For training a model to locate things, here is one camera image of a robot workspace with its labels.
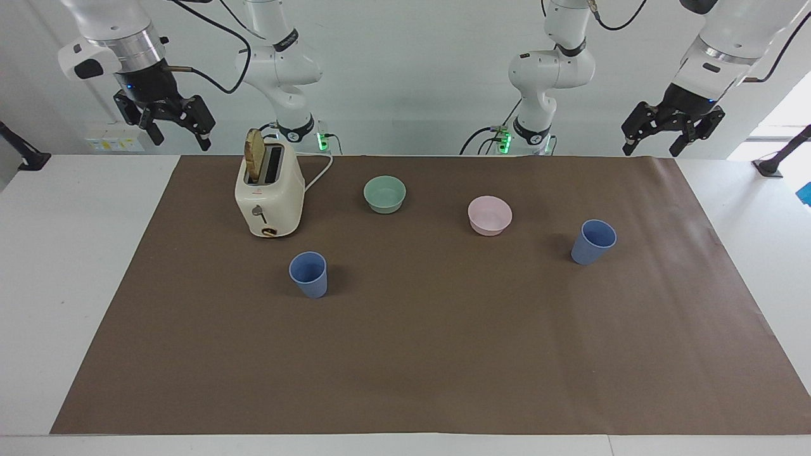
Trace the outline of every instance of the table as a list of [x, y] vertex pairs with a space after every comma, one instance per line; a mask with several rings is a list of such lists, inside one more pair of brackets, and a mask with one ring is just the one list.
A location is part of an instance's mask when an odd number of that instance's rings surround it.
[[[177, 160], [57, 156], [39, 173], [18, 174], [0, 195], [0, 434], [48, 433]], [[808, 388], [811, 217], [780, 181], [759, 178], [748, 163], [679, 165]], [[0, 453], [719, 454], [719, 445], [729, 454], [801, 454], [811, 437], [3, 437]]]

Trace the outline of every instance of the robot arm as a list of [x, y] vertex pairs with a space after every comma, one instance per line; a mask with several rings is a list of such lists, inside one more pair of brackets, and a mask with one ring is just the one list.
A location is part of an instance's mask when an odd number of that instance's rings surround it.
[[[185, 0], [210, 2], [211, 0]], [[170, 120], [195, 135], [208, 150], [215, 121], [203, 98], [183, 98], [166, 62], [164, 45], [137, 0], [61, 0], [82, 37], [59, 51], [71, 80], [113, 74], [121, 86], [113, 97], [124, 120], [145, 130], [156, 145], [163, 134], [155, 120]]]
[[551, 88], [574, 88], [594, 77], [594, 57], [586, 48], [587, 0], [551, 0], [543, 25], [556, 43], [553, 50], [532, 51], [510, 63], [510, 82], [521, 92], [521, 108], [509, 119], [511, 150], [539, 154], [548, 141], [557, 103], [547, 96]]
[[[311, 50], [288, 24], [280, 0], [245, 0], [252, 28], [272, 45], [256, 46], [245, 82], [270, 101], [279, 132], [301, 152], [324, 149], [307, 98], [297, 86], [314, 84], [323, 72]], [[237, 57], [239, 65], [242, 59]]]
[[622, 124], [625, 155], [660, 131], [680, 131], [673, 157], [696, 140], [706, 140], [721, 122], [718, 101], [740, 84], [809, 0], [680, 0], [705, 15], [706, 24], [681, 59], [662, 102], [640, 102]]

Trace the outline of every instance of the plastic cup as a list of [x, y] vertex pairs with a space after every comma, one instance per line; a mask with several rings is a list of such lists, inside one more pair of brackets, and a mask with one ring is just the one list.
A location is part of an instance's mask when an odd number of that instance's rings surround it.
[[377, 213], [396, 212], [406, 198], [406, 185], [394, 176], [377, 176], [366, 183], [363, 197]]
[[480, 196], [467, 206], [467, 217], [473, 231], [482, 236], [495, 236], [513, 221], [513, 210], [501, 198]]
[[327, 261], [318, 252], [303, 252], [290, 262], [290, 278], [309, 298], [327, 293]]
[[580, 227], [580, 235], [572, 248], [572, 260], [580, 265], [594, 263], [616, 244], [616, 232], [602, 220], [587, 220]]

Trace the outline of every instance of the pink bowl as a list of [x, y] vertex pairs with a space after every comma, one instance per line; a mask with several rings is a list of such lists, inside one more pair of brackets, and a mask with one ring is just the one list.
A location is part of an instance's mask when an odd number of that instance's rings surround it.
[[482, 236], [495, 236], [513, 221], [513, 211], [501, 198], [480, 196], [467, 206], [467, 217], [473, 231]]

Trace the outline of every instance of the blue object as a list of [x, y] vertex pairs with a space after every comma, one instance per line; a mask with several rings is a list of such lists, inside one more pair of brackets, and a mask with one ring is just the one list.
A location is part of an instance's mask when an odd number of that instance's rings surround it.
[[572, 260], [580, 265], [594, 263], [606, 250], [616, 244], [616, 232], [602, 220], [587, 220], [572, 249]]
[[290, 262], [290, 278], [309, 298], [327, 293], [327, 261], [318, 252], [303, 252]]
[[811, 182], [806, 183], [805, 187], [797, 191], [797, 197], [800, 198], [803, 204], [811, 206]]

